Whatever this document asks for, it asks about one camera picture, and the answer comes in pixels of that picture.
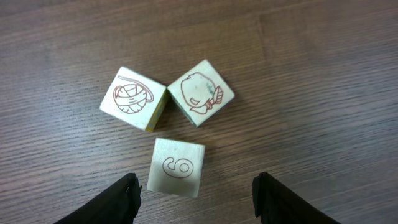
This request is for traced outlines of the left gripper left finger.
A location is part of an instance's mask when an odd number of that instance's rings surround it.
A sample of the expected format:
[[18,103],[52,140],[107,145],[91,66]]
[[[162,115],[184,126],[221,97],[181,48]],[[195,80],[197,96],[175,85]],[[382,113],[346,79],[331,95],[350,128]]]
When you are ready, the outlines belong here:
[[56,224],[132,224],[141,206],[141,189],[134,173],[128,173]]

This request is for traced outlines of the green letter E block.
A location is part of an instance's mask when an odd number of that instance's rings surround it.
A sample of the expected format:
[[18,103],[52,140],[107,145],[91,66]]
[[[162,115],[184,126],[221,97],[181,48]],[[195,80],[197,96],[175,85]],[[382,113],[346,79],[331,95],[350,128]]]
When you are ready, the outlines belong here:
[[235,94],[212,64],[204,59],[167,87],[190,122],[199,127]]

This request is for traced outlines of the red letter V block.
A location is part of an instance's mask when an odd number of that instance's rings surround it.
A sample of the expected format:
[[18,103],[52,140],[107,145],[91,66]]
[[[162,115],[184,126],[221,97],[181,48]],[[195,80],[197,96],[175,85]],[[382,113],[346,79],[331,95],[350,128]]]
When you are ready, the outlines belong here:
[[147,190],[198,197],[205,149],[201,144],[157,138]]

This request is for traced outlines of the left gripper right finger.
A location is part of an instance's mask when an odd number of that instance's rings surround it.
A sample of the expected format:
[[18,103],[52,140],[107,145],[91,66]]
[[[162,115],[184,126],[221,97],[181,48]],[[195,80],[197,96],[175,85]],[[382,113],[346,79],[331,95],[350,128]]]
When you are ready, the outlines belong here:
[[267,172],[253,179],[252,198],[262,224],[339,224]]

